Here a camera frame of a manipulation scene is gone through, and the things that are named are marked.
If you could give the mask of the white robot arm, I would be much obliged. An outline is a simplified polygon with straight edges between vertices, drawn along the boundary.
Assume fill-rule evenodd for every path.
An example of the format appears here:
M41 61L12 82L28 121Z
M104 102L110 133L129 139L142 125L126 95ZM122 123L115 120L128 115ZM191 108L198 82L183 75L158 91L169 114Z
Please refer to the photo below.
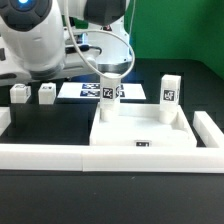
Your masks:
M0 0L0 86L97 73L123 78L135 55L130 0Z

